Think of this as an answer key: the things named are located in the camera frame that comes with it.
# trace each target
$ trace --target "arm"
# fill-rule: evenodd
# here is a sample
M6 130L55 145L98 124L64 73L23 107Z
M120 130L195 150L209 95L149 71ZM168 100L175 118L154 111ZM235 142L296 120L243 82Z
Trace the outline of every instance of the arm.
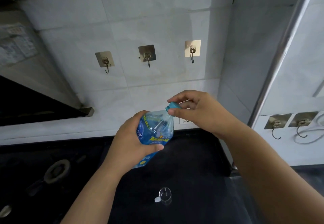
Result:
M61 224L108 222L115 191L121 177L146 155L162 150L163 145L142 145L136 135L141 111L118 130L107 156L63 218Z
M324 198L301 178L253 129L208 93L183 91L169 114L192 121L224 140L235 164L271 223L324 223Z

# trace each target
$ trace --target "black countertop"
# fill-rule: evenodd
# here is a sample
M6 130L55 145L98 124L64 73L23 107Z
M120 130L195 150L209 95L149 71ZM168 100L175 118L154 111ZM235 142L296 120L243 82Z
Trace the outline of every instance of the black countertop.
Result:
M0 223L59 223L102 163L113 137L0 147ZM44 173L56 161L69 173L53 184ZM124 175L109 223L250 223L227 177L229 163L217 138L200 129L176 131L164 150L144 167ZM162 187L172 203L155 203Z

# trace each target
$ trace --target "metal trim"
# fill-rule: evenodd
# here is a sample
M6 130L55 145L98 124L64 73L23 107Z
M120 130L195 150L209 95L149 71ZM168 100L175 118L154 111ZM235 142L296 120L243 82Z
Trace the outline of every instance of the metal trim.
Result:
M274 82L274 79L278 75L279 69L282 65L282 62L288 52L288 49L291 45L291 42L294 38L294 35L297 32L299 23L305 14L305 11L308 7L310 0L298 0L296 3L296 6L294 8L294 11L292 13L292 16L290 18L290 21L288 23L288 26L285 30L285 33L282 35L281 40L278 44L276 53L273 57L270 69L268 71L267 77L265 79L265 82L263 84L263 87L261 89L261 92L259 94L259 97L257 99L257 102L253 108L251 117L248 121L248 126L251 128L254 128L257 117L260 115L261 108L263 107L265 100L269 94L270 88Z

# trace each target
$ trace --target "plastic bottle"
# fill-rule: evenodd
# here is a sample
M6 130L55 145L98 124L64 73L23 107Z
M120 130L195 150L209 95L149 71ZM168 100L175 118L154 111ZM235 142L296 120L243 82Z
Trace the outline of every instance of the plastic bottle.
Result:
M173 116L168 114L170 108L181 108L179 104L171 102L163 111L148 112L140 119L136 133L144 145L165 145L173 137ZM145 156L134 168L142 167L156 153Z

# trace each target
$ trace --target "clear plastic cup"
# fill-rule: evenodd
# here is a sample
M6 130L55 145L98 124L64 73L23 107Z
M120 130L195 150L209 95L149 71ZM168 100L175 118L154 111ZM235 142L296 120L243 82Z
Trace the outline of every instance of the clear plastic cup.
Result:
M169 205L172 202L171 190L167 187L161 188L159 191L159 196L154 200L156 203L161 202L164 205Z

